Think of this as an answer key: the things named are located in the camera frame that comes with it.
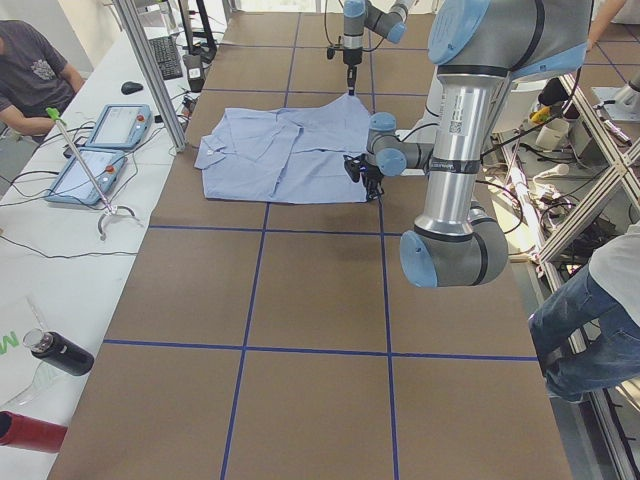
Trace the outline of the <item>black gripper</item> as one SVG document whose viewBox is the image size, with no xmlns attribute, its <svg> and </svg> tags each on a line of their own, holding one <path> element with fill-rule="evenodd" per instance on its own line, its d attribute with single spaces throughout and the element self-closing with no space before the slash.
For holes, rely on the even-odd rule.
<svg viewBox="0 0 640 480">
<path fill-rule="evenodd" d="M 330 44 L 327 47 L 327 59 L 332 60 L 337 52 L 342 53 L 342 61 L 346 65 L 347 93 L 354 95 L 357 82 L 357 69 L 362 63 L 363 49 L 361 47 L 349 48 L 342 44 Z"/>
<path fill-rule="evenodd" d="M 344 155 L 343 159 L 343 165 L 349 178 L 354 183 L 361 182 L 363 184 L 367 201 L 374 201 L 384 195 L 382 188 L 384 175 L 377 166 L 368 162 L 366 154 Z"/>
</svg>

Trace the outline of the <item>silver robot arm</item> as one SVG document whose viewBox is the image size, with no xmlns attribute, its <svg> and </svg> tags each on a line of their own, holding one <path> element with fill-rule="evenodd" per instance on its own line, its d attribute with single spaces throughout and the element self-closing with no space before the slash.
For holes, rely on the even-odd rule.
<svg viewBox="0 0 640 480">
<path fill-rule="evenodd" d="M 400 139 L 394 117 L 378 113 L 364 152 L 344 160 L 372 199 L 386 177 L 426 173 L 424 210 L 400 240 L 402 269 L 413 285 L 475 286 L 503 271 L 504 232 L 474 198 L 484 144 L 513 84 L 582 66 L 592 9 L 589 1 L 446 1 L 439 8 L 428 40 L 442 87 L 434 141 Z"/>
<path fill-rule="evenodd" d="M 406 22 L 415 1 L 395 1 L 388 12 L 375 7 L 370 1 L 343 2 L 343 35 L 337 42 L 329 39 L 325 31 L 328 46 L 326 56 L 331 60 L 336 52 L 342 53 L 342 61 L 346 65 L 347 94 L 355 95 L 357 70 L 362 63 L 364 48 L 364 32 L 366 29 L 379 35 L 383 40 L 397 44 L 406 32 Z"/>
</svg>

